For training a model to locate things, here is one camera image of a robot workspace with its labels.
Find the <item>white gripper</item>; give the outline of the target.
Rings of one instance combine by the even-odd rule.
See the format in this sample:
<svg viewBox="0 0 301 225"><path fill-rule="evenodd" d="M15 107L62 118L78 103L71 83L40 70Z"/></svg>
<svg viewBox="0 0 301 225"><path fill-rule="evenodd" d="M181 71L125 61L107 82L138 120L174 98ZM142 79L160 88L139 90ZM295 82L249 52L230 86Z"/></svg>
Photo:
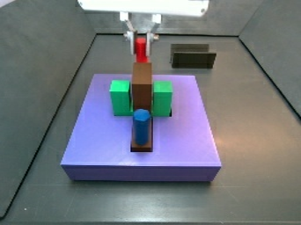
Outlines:
<svg viewBox="0 0 301 225"><path fill-rule="evenodd" d="M209 9L209 0L78 0L86 11L118 11L123 37L130 42L131 54L135 54L135 30L131 13L149 13L152 15L153 28L146 33L146 55L152 55L152 44L160 39L157 30L161 26L162 15L201 17Z"/></svg>

